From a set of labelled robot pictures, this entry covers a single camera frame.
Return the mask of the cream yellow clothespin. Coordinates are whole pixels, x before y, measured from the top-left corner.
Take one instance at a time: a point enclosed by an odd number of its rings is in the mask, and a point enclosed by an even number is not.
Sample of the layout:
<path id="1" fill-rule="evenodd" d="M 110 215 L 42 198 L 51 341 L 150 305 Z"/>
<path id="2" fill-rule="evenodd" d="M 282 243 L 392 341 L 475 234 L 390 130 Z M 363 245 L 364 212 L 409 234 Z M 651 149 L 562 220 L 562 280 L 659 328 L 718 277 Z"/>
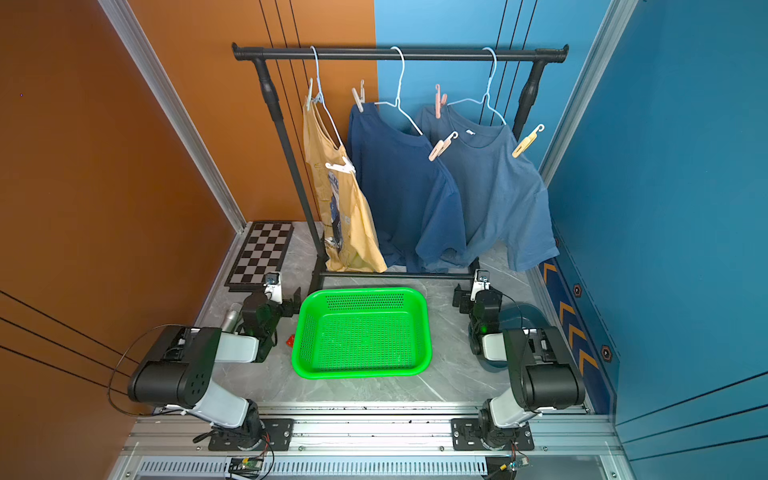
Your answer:
<path id="1" fill-rule="evenodd" d="M 544 124 L 537 125 L 527 136 L 525 136 L 522 140 L 519 141 L 518 145 L 513 151 L 512 156 L 514 158 L 519 158 L 530 147 L 530 145 L 536 141 L 536 139 L 538 138 L 538 135 L 544 130 L 545 130 Z"/>

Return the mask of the light blue t-shirt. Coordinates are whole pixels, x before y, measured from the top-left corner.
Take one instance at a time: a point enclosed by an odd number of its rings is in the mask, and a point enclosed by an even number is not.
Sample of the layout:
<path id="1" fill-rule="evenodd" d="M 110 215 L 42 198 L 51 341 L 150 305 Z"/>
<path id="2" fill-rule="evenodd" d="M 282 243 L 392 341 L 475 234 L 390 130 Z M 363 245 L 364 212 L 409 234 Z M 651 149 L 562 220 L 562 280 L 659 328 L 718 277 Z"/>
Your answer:
<path id="1" fill-rule="evenodd" d="M 467 267 L 499 242 L 506 245 L 508 268 L 515 272 L 559 255 L 548 190 L 535 165 L 513 156 L 517 140 L 509 126 L 474 123 L 451 106 L 442 108 L 439 117 L 433 107 L 425 107 L 415 123 L 432 142 L 458 135 L 439 160 L 459 190 L 466 250 L 445 251 L 431 270 Z"/>

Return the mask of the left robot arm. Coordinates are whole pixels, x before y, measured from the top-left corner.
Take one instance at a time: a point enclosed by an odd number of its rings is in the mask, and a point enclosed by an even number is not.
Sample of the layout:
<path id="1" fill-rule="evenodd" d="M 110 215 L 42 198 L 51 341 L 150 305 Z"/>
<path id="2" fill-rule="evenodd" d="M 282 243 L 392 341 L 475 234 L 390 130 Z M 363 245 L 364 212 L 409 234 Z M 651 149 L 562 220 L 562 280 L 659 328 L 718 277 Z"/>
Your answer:
<path id="1" fill-rule="evenodd" d="M 244 300 L 231 330 L 168 325 L 136 368 L 128 397 L 206 422 L 209 430 L 193 439 L 211 451 L 286 451 L 294 421 L 261 418 L 255 401 L 213 380 L 218 364 L 257 364 L 278 344 L 277 326 L 299 312 L 301 291 L 289 299 L 260 290 Z"/>

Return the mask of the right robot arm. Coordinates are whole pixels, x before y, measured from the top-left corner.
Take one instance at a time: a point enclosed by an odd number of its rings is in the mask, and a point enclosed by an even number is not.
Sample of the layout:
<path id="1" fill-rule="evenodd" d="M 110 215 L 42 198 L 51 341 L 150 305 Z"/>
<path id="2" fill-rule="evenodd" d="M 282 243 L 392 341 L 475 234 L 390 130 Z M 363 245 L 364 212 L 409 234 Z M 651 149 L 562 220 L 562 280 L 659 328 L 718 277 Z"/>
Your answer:
<path id="1" fill-rule="evenodd" d="M 457 286 L 453 292 L 452 305 L 469 317 L 472 354 L 508 375 L 507 389 L 483 403 L 469 436 L 489 450 L 530 451 L 529 421 L 583 404 L 586 387 L 560 330 L 532 304 L 504 305 L 509 298 L 493 287 L 471 293 Z"/>

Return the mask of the light blue hanger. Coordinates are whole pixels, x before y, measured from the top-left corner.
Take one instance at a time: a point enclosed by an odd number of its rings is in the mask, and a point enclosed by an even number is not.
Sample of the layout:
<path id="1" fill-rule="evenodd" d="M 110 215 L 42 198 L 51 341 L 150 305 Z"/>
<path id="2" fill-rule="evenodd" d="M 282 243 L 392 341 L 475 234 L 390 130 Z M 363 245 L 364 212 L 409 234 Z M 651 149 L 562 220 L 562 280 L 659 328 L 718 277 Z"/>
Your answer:
<path id="1" fill-rule="evenodd" d="M 498 68 L 498 57 L 497 57 L 497 54 L 496 54 L 496 52 L 495 52 L 493 47 L 486 46 L 486 47 L 483 48 L 483 50 L 490 53 L 490 55 L 491 55 L 491 62 L 492 62 L 491 67 L 490 67 L 490 71 L 489 71 L 489 76 L 488 76 L 487 83 L 486 83 L 486 88 L 485 88 L 485 91 L 483 93 L 483 96 L 480 97 L 479 99 L 463 98 L 463 99 L 460 99 L 460 100 L 454 100 L 452 102 L 448 102 L 447 105 L 448 106 L 454 106 L 454 105 L 459 105 L 459 104 L 467 103 L 467 102 L 470 102 L 470 103 L 473 103 L 473 104 L 477 104 L 477 105 L 481 105 L 483 108 L 485 108 L 486 110 L 490 111 L 493 115 L 495 115 L 501 121 L 502 125 L 507 126 L 508 123 L 507 123 L 504 115 L 502 113 L 500 113 L 499 111 L 497 111 L 491 105 L 491 87 L 492 87 L 493 80 L 494 80 L 494 77 L 495 77 L 495 74 L 496 74 L 496 71 L 497 71 L 497 68 Z"/>

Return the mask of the salmon pink clothespin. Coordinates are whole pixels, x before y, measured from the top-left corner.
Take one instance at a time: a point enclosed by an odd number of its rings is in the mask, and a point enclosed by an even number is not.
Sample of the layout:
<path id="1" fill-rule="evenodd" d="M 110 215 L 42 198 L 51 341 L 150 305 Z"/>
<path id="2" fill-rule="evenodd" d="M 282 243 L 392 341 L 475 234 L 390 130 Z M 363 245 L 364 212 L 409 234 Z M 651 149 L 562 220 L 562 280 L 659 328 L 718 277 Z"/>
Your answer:
<path id="1" fill-rule="evenodd" d="M 435 85 L 435 118 L 440 119 L 442 116 L 442 109 L 447 104 L 447 95 L 442 92 L 441 85 Z"/>

